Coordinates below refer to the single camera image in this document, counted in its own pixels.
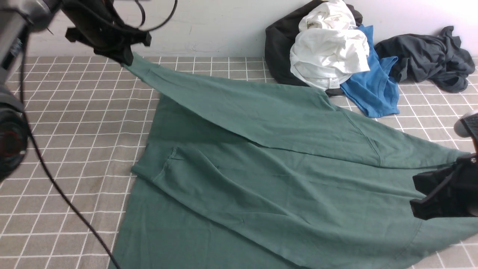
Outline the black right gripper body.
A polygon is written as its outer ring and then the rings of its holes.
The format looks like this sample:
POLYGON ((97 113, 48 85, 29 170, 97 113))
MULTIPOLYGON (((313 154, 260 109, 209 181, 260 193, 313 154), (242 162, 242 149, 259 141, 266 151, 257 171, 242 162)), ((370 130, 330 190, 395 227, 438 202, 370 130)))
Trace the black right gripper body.
POLYGON ((410 201, 413 216, 422 220, 478 216, 477 154, 463 155, 450 167, 413 176, 424 194, 410 201))

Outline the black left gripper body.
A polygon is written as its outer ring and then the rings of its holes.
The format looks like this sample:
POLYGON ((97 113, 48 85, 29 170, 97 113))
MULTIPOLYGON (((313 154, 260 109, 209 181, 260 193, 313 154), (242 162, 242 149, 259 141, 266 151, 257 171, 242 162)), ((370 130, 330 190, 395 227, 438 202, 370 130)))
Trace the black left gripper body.
POLYGON ((73 22, 65 37, 71 43, 82 43, 99 56, 119 64, 133 63, 131 46, 149 47, 149 32, 126 25, 116 12, 112 0, 64 0, 63 13, 73 22))

